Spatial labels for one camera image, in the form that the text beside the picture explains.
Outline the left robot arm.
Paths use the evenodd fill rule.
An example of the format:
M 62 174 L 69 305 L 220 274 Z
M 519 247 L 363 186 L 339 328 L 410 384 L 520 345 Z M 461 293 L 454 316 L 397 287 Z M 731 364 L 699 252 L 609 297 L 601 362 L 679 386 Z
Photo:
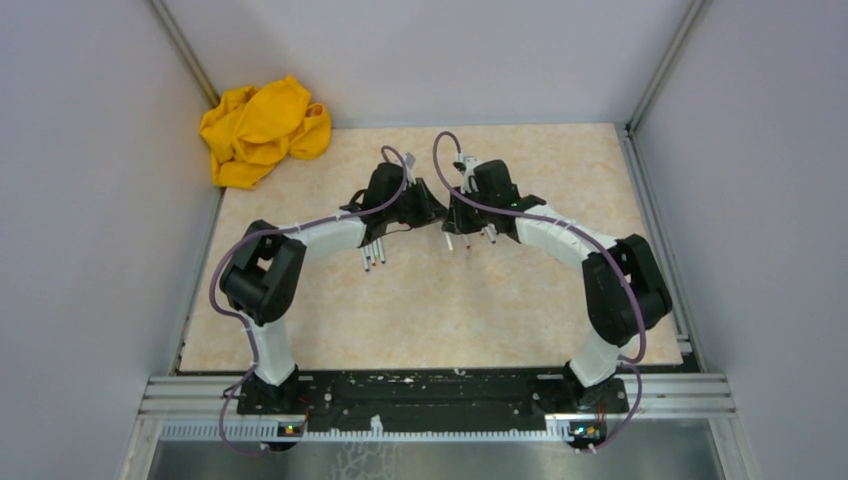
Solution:
M 251 223 L 243 238 L 216 268 L 214 280 L 246 328 L 253 356 L 250 379 L 261 386 L 260 399 L 277 414 L 292 411 L 300 399 L 290 380 L 298 370 L 283 317 L 291 307 L 303 266 L 344 250 L 377 247 L 389 225 L 412 229 L 447 216 L 422 178 L 401 164 L 382 162 L 366 188 L 337 212 L 305 224 L 277 227 Z

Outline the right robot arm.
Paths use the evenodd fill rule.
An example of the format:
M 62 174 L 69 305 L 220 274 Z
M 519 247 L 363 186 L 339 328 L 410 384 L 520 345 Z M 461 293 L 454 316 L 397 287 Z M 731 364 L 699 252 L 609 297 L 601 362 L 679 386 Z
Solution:
M 614 238 L 594 232 L 558 214 L 543 199 L 520 195 L 502 160 L 481 161 L 459 153 L 453 166 L 463 183 L 451 193 L 449 232 L 481 227 L 489 237 L 506 235 L 581 273 L 591 332 L 565 365 L 563 398 L 576 412 L 590 411 L 626 347 L 638 346 L 630 361 L 639 362 L 648 330 L 673 308 L 648 241 L 638 234 Z

